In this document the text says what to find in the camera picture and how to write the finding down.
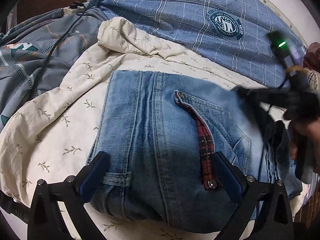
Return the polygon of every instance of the leaf pattern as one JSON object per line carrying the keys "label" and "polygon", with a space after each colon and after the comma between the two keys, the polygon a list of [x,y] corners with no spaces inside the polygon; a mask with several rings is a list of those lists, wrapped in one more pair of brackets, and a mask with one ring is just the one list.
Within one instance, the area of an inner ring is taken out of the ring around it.
{"label": "leaf pattern", "polygon": [[47,111],[43,111],[40,107],[38,107],[38,109],[41,111],[41,116],[45,115],[50,120],[51,114],[47,114]]}
{"label": "leaf pattern", "polygon": [[225,82],[224,82],[224,84],[227,86],[227,88],[231,88],[228,84],[226,84]]}
{"label": "leaf pattern", "polygon": [[70,122],[69,120],[67,120],[68,116],[64,116],[62,115],[62,122],[65,121],[66,122],[66,126],[68,127],[68,123]]}
{"label": "leaf pattern", "polygon": [[17,200],[20,200],[20,195],[17,195],[17,194],[15,194],[15,193],[9,193],[8,196],[9,196],[9,197],[12,197],[12,198],[15,198],[15,199],[17,199]]}
{"label": "leaf pattern", "polygon": [[47,172],[50,173],[50,171],[49,171],[49,169],[48,169],[48,168],[50,167],[50,165],[46,166],[46,165],[45,165],[45,162],[39,163],[38,166],[41,166],[41,167],[42,167],[42,171],[44,171],[44,169],[46,169]]}
{"label": "leaf pattern", "polygon": [[139,51],[137,51],[137,50],[134,50],[132,53],[133,54],[137,54],[137,55],[141,55],[141,53]]}
{"label": "leaf pattern", "polygon": [[27,180],[26,179],[26,181],[22,181],[22,187],[25,187],[25,186],[28,186],[29,187],[29,184],[32,184],[32,182],[31,181],[29,181],[29,180]]}
{"label": "leaf pattern", "polygon": [[88,108],[88,107],[95,108],[95,106],[92,105],[92,102],[89,103],[89,101],[88,101],[87,99],[85,100],[85,103],[84,103],[84,104],[85,104],[85,105],[88,105],[87,108]]}
{"label": "leaf pattern", "polygon": [[115,223],[115,222],[113,222],[113,221],[111,221],[111,220],[110,220],[110,222],[111,222],[111,225],[102,224],[103,226],[106,227],[106,228],[103,230],[104,232],[105,232],[107,229],[111,228],[111,227],[115,227],[115,230],[117,230],[117,227],[118,227],[119,225],[121,225],[121,224]]}
{"label": "leaf pattern", "polygon": [[163,232],[163,234],[161,234],[160,236],[165,236],[167,238],[169,238],[170,240],[182,240],[182,237],[177,237],[177,233],[173,235],[170,235],[168,232],[166,232],[163,228],[161,228],[161,231]]}
{"label": "leaf pattern", "polygon": [[17,118],[19,115],[21,115],[23,117],[23,115],[19,112],[16,112],[12,117]]}
{"label": "leaf pattern", "polygon": [[83,63],[86,67],[88,67],[90,70],[92,70],[92,66],[90,66],[89,63]]}
{"label": "leaf pattern", "polygon": [[66,106],[64,106],[63,108],[67,108],[69,107],[71,104],[69,104],[68,102],[66,102]]}
{"label": "leaf pattern", "polygon": [[72,149],[68,150],[68,149],[64,149],[66,152],[64,152],[62,155],[65,155],[67,153],[73,153],[73,155],[75,155],[76,151],[82,151],[80,148],[74,148],[73,146],[71,146]]}
{"label": "leaf pattern", "polygon": [[110,27],[110,29],[114,30],[114,31],[119,31],[116,27]]}
{"label": "leaf pattern", "polygon": [[92,79],[92,80],[95,79],[95,78],[92,77],[92,74],[90,75],[89,73],[87,73],[85,75],[87,76],[87,79]]}
{"label": "leaf pattern", "polygon": [[22,147],[20,146],[20,144],[16,144],[16,146],[18,147],[18,154],[23,155],[23,153],[21,152]]}

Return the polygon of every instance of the power strip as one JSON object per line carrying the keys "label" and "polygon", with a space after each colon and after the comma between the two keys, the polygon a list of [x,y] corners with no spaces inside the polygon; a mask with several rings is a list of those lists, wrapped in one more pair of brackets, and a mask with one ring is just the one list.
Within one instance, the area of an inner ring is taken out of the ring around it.
{"label": "power strip", "polygon": [[68,16],[75,13],[82,13],[84,8],[82,6],[78,6],[76,9],[71,9],[69,6],[63,8],[63,16]]}

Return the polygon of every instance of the metal rivet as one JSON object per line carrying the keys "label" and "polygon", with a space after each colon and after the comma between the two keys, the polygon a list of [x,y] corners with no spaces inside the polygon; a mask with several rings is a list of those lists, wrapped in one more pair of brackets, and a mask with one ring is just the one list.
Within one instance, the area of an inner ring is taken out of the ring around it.
{"label": "metal rivet", "polygon": [[214,179],[210,179],[208,181],[208,185],[209,185],[209,188],[216,188],[217,183],[216,183],[216,181]]}
{"label": "metal rivet", "polygon": [[277,184],[279,185],[279,186],[283,186],[283,181],[282,180],[280,180],[280,179],[277,179]]}
{"label": "metal rivet", "polygon": [[73,175],[70,175],[70,176],[68,176],[67,178],[66,178],[66,181],[67,182],[73,182],[75,180],[75,176],[73,176]]}
{"label": "metal rivet", "polygon": [[37,184],[38,184],[39,186],[41,186],[43,183],[44,183],[44,179],[39,179],[39,180],[37,181]]}
{"label": "metal rivet", "polygon": [[254,176],[252,176],[252,175],[248,175],[247,176],[247,181],[249,181],[249,182],[254,182],[256,179],[254,178]]}

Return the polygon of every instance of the green led light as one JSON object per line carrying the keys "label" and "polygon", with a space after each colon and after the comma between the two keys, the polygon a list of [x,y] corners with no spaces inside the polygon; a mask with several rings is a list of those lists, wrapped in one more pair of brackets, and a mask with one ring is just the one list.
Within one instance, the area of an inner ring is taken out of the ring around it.
{"label": "green led light", "polygon": [[282,47],[285,44],[285,41],[279,44],[279,48]]}

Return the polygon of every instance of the blue denim jeans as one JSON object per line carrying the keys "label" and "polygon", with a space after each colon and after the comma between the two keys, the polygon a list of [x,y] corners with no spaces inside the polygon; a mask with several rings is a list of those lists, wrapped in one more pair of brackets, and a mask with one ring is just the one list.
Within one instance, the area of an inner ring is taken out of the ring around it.
{"label": "blue denim jeans", "polygon": [[[302,185],[294,175],[285,128],[263,118],[268,125],[262,152],[261,124],[235,92],[183,75],[114,71],[88,158],[90,162],[99,151],[111,155],[92,206],[116,217],[165,221],[189,232],[221,230],[237,205],[223,187],[206,186],[204,149],[221,151],[245,175],[260,181],[282,179],[290,196],[299,194]],[[203,130],[205,137],[200,136]],[[202,138],[210,147],[203,148]]]}

